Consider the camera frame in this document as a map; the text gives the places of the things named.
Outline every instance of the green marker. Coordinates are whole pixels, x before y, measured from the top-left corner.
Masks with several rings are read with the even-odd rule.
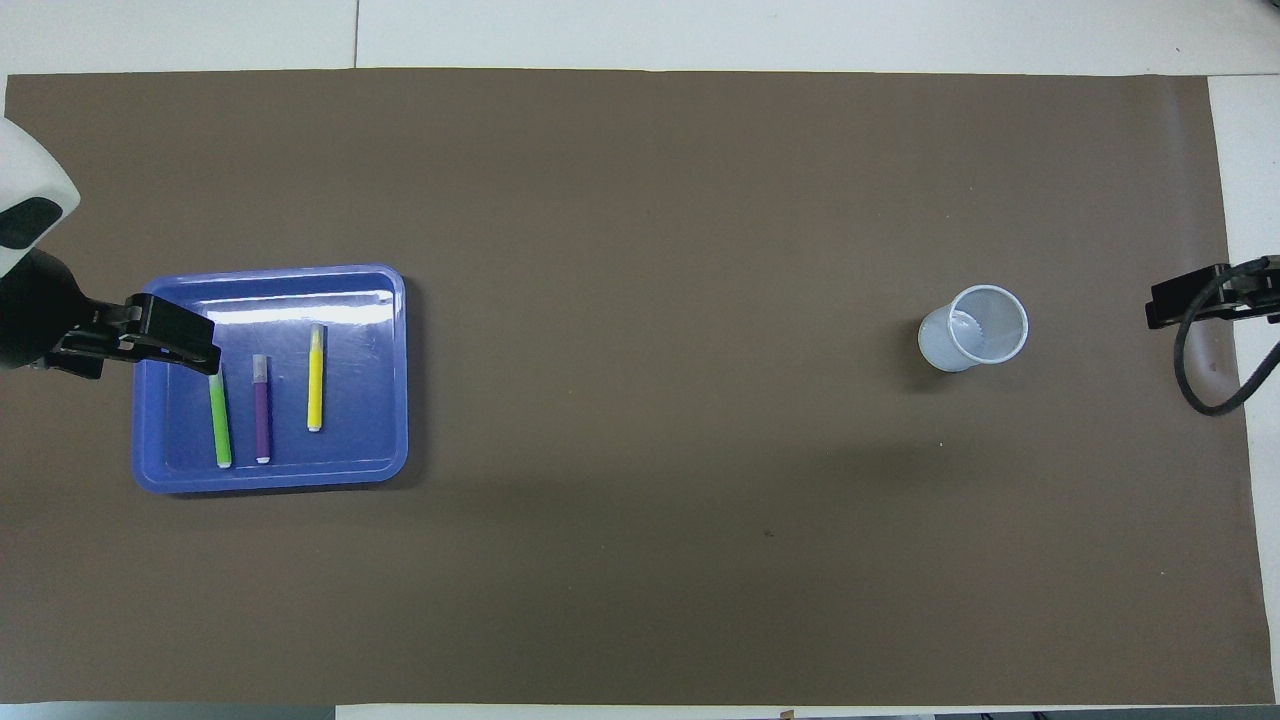
[[[232,436],[227,430],[227,392],[223,389],[223,366],[216,375],[209,375],[209,406],[214,410],[214,454],[218,466],[232,466]]]

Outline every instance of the brown paper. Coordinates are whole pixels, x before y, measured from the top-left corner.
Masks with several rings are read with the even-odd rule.
[[[403,273],[412,457],[151,496],[129,368],[0,375],[0,701],[1272,700],[1243,415],[1142,311],[1226,259],[1203,78],[40,76],[8,113],[93,297]],[[982,282],[1025,350],[932,370]]]

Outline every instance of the white plastic cup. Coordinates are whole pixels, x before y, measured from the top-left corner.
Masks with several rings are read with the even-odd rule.
[[[1027,310],[1014,293],[975,284],[920,323],[920,352],[931,365],[959,373],[1009,360],[1027,343]]]

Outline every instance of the white robot arm casing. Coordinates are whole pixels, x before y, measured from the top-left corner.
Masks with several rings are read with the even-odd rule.
[[[0,282],[79,205],[79,192],[33,137],[0,118]]]

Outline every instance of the blue tray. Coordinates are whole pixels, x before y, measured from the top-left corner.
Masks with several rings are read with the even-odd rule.
[[[214,460],[209,379],[143,361],[133,373],[133,474],[159,493],[372,483],[408,457],[404,281],[387,265],[156,278],[145,288],[215,323],[230,421]],[[311,323],[326,325],[324,428],[306,428]],[[270,356],[271,462],[253,452],[252,356]]]

